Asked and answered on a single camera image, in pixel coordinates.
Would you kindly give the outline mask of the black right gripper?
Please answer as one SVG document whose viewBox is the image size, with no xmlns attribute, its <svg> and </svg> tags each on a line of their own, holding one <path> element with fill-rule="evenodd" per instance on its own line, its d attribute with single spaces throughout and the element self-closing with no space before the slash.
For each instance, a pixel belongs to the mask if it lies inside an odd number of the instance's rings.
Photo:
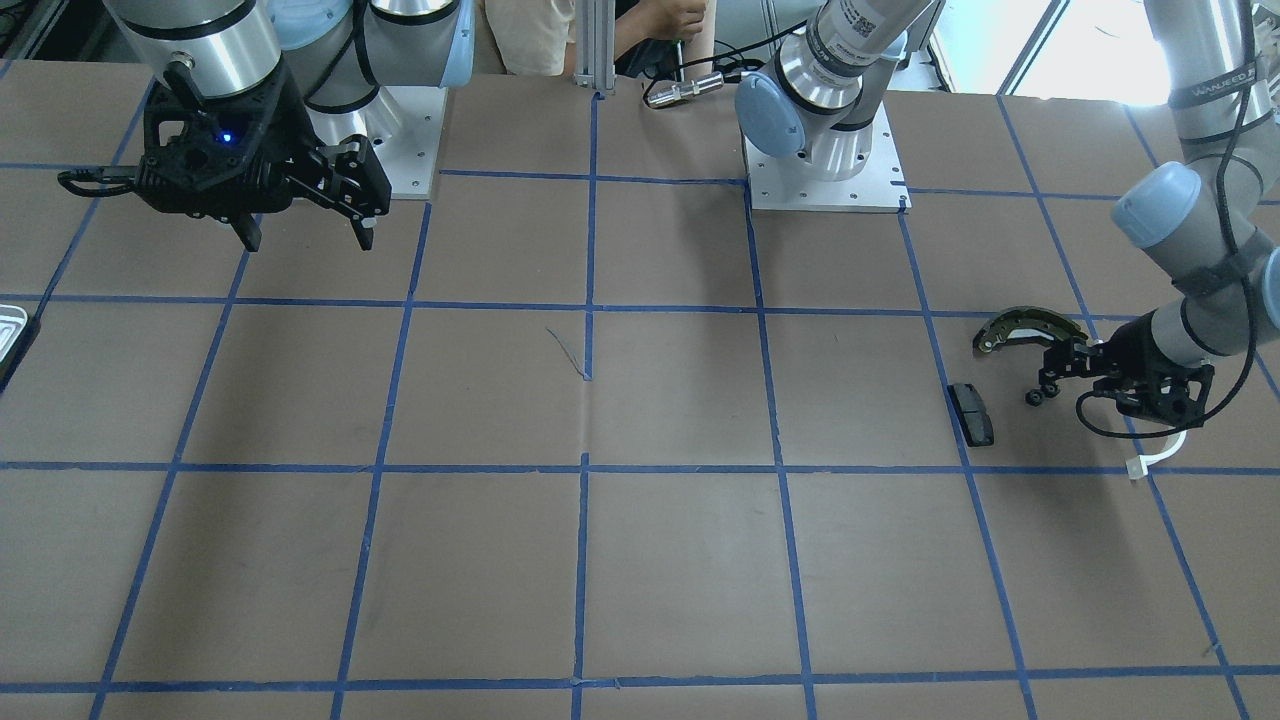
<svg viewBox="0 0 1280 720">
<path fill-rule="evenodd" d="M 132 190 L 161 213 L 228 224 L 257 252 L 260 217 L 296 199 L 346 217 L 362 251 L 390 210 L 390 182 L 370 141 L 325 145 L 288 67 L 228 97 L 209 97 L 186 65 L 165 67 L 143 110 L 143 154 Z"/>
</svg>

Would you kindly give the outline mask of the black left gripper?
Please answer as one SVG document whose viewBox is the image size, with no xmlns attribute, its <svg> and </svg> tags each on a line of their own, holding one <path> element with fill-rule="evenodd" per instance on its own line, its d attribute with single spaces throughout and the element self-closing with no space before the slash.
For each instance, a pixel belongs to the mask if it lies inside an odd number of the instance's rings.
<svg viewBox="0 0 1280 720">
<path fill-rule="evenodd" d="M 1078 396 L 1074 406 L 1088 430 L 1100 429 L 1085 418 L 1089 398 L 1110 398 L 1121 415 L 1169 430 L 1201 428 L 1215 415 L 1208 409 L 1215 369 L 1208 364 L 1183 366 L 1169 359 L 1156 343 L 1153 324 L 1152 315 L 1139 316 L 1098 345 L 1089 345 L 1083 334 L 1042 340 L 1046 351 L 1039 387 L 1056 389 L 1064 378 L 1093 378 L 1092 391 Z"/>
</svg>

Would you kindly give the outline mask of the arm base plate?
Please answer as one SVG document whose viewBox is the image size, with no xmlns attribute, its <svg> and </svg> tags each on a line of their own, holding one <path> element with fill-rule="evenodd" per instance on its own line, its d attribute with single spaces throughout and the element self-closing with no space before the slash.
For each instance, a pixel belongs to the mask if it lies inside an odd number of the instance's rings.
<svg viewBox="0 0 1280 720">
<path fill-rule="evenodd" d="M 808 132 L 788 102 L 736 102 L 758 211 L 900 213 L 913 206 L 886 108 L 855 131 Z"/>
<path fill-rule="evenodd" d="M 365 136 L 387 173 L 393 199 L 429 200 L 449 96 L 448 88 L 383 86 L 358 106 L 310 106 L 308 115 L 328 145 Z"/>
</svg>

